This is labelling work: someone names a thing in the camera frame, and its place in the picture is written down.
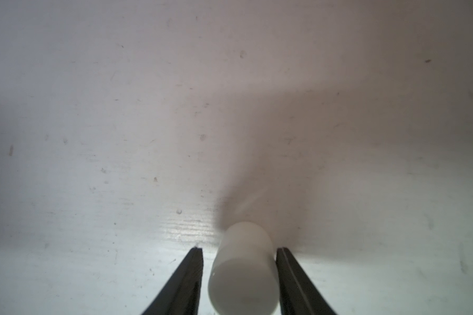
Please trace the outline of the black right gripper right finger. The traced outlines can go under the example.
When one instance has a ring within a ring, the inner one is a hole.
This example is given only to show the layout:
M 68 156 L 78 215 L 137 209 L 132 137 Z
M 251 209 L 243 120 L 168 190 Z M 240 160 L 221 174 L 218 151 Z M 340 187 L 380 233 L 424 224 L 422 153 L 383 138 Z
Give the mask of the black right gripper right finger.
M 279 276 L 281 314 L 336 315 L 290 249 L 277 249 L 276 265 Z

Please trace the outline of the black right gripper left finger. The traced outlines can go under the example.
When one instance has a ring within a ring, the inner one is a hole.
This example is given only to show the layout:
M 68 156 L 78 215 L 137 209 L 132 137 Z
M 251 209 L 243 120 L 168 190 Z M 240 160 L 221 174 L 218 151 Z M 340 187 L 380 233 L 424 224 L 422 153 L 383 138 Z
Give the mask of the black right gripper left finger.
M 202 248 L 191 248 L 143 315 L 198 314 L 203 268 Z

